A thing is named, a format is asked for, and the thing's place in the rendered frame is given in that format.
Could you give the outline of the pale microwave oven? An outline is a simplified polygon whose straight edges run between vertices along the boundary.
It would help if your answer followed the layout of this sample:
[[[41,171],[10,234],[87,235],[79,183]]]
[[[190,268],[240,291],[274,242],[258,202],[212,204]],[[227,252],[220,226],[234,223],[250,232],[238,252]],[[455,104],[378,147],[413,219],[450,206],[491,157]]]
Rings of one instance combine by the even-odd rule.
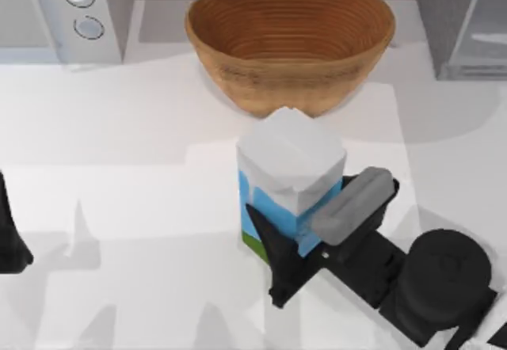
[[[95,0],[85,9],[66,0],[0,0],[0,64],[121,63],[135,0]],[[81,38],[74,19],[89,15],[105,27],[98,40]]]

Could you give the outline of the brown woven basket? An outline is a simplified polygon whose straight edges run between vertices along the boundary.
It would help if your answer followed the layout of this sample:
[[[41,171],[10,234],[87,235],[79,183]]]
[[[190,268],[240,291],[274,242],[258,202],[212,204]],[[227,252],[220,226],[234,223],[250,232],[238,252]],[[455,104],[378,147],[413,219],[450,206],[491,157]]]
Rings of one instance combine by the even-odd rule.
[[[384,0],[195,0],[185,31],[210,79],[239,109],[321,116],[370,75],[394,37]]]

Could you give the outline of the small round microwave knob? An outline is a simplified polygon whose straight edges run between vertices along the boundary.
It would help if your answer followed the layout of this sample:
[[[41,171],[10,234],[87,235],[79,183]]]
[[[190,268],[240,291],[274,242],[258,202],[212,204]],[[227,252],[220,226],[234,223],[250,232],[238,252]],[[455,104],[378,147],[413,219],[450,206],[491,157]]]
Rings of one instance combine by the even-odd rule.
[[[85,40],[98,40],[105,34],[104,25],[95,17],[85,15],[74,19],[74,31]]]

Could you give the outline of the white blue green carton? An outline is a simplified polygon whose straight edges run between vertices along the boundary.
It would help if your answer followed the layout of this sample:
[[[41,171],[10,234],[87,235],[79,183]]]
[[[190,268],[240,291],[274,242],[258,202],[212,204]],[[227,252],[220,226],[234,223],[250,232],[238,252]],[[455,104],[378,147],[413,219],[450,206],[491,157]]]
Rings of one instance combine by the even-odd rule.
[[[321,241],[310,228],[312,216],[343,188],[347,150],[339,135],[283,107],[242,135],[236,153],[242,241],[268,259],[246,210],[251,204],[308,255]]]

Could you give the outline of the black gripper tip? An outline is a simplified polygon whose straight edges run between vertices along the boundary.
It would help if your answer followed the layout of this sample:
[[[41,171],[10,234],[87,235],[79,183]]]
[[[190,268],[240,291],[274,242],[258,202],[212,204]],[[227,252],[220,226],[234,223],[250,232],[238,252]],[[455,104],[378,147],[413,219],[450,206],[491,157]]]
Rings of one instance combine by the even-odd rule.
[[[0,171],[0,275],[22,273],[33,261],[32,252],[15,226],[5,178]]]

